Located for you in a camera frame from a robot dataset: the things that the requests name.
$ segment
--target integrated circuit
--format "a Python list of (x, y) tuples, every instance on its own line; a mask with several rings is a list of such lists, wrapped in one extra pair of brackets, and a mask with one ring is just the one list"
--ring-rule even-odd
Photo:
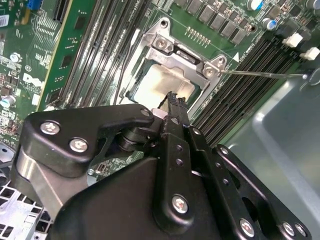
[(239, 24), (239, 26), (241, 27), (241, 28), (244, 28), (247, 24), (248, 24), (248, 20), (246, 19), (246, 18), (244, 18), (241, 22), (240, 22), (240, 24)]
[(227, 9), (227, 7), (228, 7), (228, 5), (223, 2), (221, 4), (221, 6), (219, 7), (219, 12), (223, 14), (225, 12), (225, 10)]
[(278, 6), (273, 6), (270, 8), (269, 12), (268, 12), (268, 17), (271, 19), (276, 19), (279, 14), (281, 13), (281, 9)]
[(183, 7), (186, 5), (188, 0), (174, 0), (174, 3), (177, 4), (180, 7)]
[(236, 11), (233, 11), (229, 16), (229, 19), (231, 21), (234, 21), (236, 19), (236, 17), (238, 17), (238, 13)]
[(293, 8), (290, 10), (290, 14), (293, 16), (293, 17), (296, 17), (299, 15), (299, 13), (301, 12), (301, 8), (298, 6), (298, 5), (294, 5)]
[(231, 36), (231, 34), (234, 32), (235, 29), (236, 29), (236, 25), (229, 21), (227, 25), (224, 27), (224, 29), (222, 30), (221, 34), (228, 38)]
[(192, 15), (195, 15), (196, 12), (201, 7), (202, 3), (203, 2), (201, 0), (192, 0), (192, 2), (190, 3), (190, 5), (189, 5), (189, 7), (187, 9), (188, 13), (190, 13)]
[(208, 5), (204, 8), (203, 12), (199, 16), (199, 20), (201, 22), (207, 23), (211, 19), (212, 15), (214, 14), (214, 10), (209, 7)]
[(220, 13), (218, 13), (213, 22), (210, 25), (210, 28), (215, 29), (215, 30), (219, 30), (221, 28), (221, 26), (224, 24), (225, 22), (225, 17), (222, 16)]
[(239, 45), (242, 40), (245, 38), (246, 36), (246, 32), (242, 29), (240, 29), (235, 36), (231, 39), (231, 42), (234, 43), (235, 45)]

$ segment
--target hole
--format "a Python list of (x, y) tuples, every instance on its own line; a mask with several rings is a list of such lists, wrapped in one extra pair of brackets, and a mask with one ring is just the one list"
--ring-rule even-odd
[(232, 178), (232, 181), (233, 181), (236, 189), (239, 189), (241, 187), (241, 183), (240, 183), (239, 179), (230, 171), (229, 171), (229, 174), (230, 174), (230, 176)]
[(34, 208), (32, 208), (31, 212), (35, 213), (35, 214), (38, 214), (38, 213), (41, 212), (41, 209), (34, 207)]
[(26, 203), (26, 204), (34, 204), (34, 201), (32, 201), (30, 198), (28, 198), (28, 197), (26, 197), (25, 198), (25, 200), (24, 200), (24, 202)]
[(160, 23), (160, 26), (165, 29), (166, 27), (168, 27), (168, 22), (165, 21), (165, 20), (162, 20), (161, 23)]
[(8, 238), (14, 228), (12, 226), (8, 226), (4, 233), (2, 234), (2, 237)]
[(222, 180), (222, 182), (227, 186), (229, 185), (229, 181), (227, 179), (225, 179), (225, 178)]
[(44, 211), (44, 212), (42, 213), (41, 219), (42, 219), (42, 220), (45, 220), (45, 221), (50, 221), (51, 217), (49, 216), (49, 214), (48, 214), (47, 211)]
[(0, 234), (2, 233), (2, 231), (5, 229), (6, 225), (0, 224)]
[(182, 146), (180, 146), (180, 145), (177, 145), (177, 146), (176, 146), (176, 149), (177, 149), (179, 152), (182, 152), (182, 150), (183, 150)]
[(253, 25), (253, 26), (251, 26), (251, 28), (250, 28), (250, 32), (255, 32), (256, 29), (257, 29), (256, 26)]
[(216, 163), (215, 163), (215, 166), (216, 166), (218, 169), (222, 169), (221, 164), (220, 164), (220, 163), (218, 163), (218, 162), (216, 162)]
[(35, 230), (41, 233), (45, 233), (48, 227), (48, 223), (44, 221), (39, 221), (35, 227)]
[(25, 195), (23, 195), (22, 193), (20, 194), (20, 196), (18, 197), (18, 201), (22, 201), (24, 199)]
[(5, 198), (11, 198), (11, 196), (15, 193), (14, 190), (11, 190), (11, 189), (8, 189), (8, 188), (5, 188), (2, 193), (0, 194), (2, 197), (5, 197)]
[(180, 158), (177, 158), (176, 160), (175, 160), (175, 162), (176, 162), (176, 164), (178, 165), (178, 166), (183, 166), (184, 165), (184, 161), (182, 161)]
[(247, 209), (252, 221), (258, 221), (258, 210), (249, 198), (242, 197), (242, 201)]

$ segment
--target screw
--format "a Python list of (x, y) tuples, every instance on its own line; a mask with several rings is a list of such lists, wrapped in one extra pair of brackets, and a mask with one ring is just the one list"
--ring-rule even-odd
[(141, 109), (141, 113), (142, 113), (143, 115), (145, 115), (146, 117), (149, 117), (149, 116), (150, 116), (150, 112), (149, 112), (148, 110), (146, 110), (146, 109)]
[(228, 154), (228, 150), (225, 149), (224, 147), (221, 147), (221, 152), (223, 152), (224, 154)]
[(59, 125), (50, 121), (46, 121), (42, 123), (40, 126), (40, 129), (44, 134), (48, 134), (48, 135), (55, 135), (58, 132), (60, 132)]
[(80, 138), (72, 139), (69, 143), (69, 146), (73, 151), (77, 153), (83, 153), (88, 149), (87, 143)]
[(201, 135), (201, 132), (197, 128), (194, 128), (193, 131), (194, 131), (195, 134)]
[(180, 214), (185, 214), (188, 211), (187, 201), (181, 196), (174, 195), (172, 198), (172, 205)]
[(295, 228), (298, 230), (298, 232), (302, 234), (302, 236), (304, 236), (304, 237), (307, 236), (307, 234), (306, 234), (305, 230), (302, 228), (302, 226), (300, 226), (300, 225), (297, 224), (297, 223), (296, 223), (294, 226), (295, 226)]
[(175, 117), (171, 118), (171, 121), (174, 122), (174, 123), (177, 124), (177, 125), (179, 124), (178, 119), (176, 119)]
[(93, 169), (88, 170), (88, 175), (92, 176), (94, 173), (95, 173), (95, 171)]
[(287, 234), (289, 234), (292, 237), (295, 235), (294, 229), (292, 228), (292, 226), (289, 223), (283, 222), (282, 226)]
[(212, 70), (211, 67), (208, 67), (205, 71), (204, 71), (204, 74), (207, 78), (211, 77), (212, 74), (214, 73), (214, 71)]
[(247, 235), (250, 238), (253, 238), (255, 236), (255, 230), (252, 227), (250, 222), (241, 218), (240, 219), (240, 226), (241, 226), (242, 231), (245, 233), (245, 235)]

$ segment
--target expansion slot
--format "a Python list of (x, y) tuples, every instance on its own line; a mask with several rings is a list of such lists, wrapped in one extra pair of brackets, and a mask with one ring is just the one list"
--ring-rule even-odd
[(92, 1), (69, 1), (65, 14), (61, 16), (64, 17), (64, 21), (45, 78), (38, 111), (43, 111), (48, 103), (58, 99), (60, 91), (65, 86), (94, 7), (95, 2)]
[[(276, 38), (267, 38), (267, 35), (262, 37), (237, 70), (286, 73), (300, 61), (294, 51), (279, 47)], [(255, 105), (278, 81), (230, 76), (193, 124), (202, 131), (210, 146), (216, 145), (240, 120), (253, 114)]]

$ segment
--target black plastic part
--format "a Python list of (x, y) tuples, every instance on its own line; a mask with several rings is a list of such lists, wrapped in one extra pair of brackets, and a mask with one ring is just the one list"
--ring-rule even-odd
[(60, 210), (49, 240), (221, 240), (208, 196), (199, 176), (191, 176), (194, 223), (182, 235), (168, 235), (156, 224), (152, 209), (157, 158), (132, 165), (97, 182)]
[[(145, 110), (142, 105), (128, 104), (36, 112), (24, 120), (20, 144), (29, 157), (58, 174), (79, 177), (99, 153), (98, 139), (107, 138), (109, 145), (122, 129), (147, 127), (153, 123), (152, 113), (147, 110), (150, 116), (145, 116), (142, 109)], [(40, 126), (44, 122), (58, 124), (60, 132), (55, 135), (43, 133)], [(78, 153), (70, 148), (69, 143), (74, 138), (87, 142), (85, 152)]]

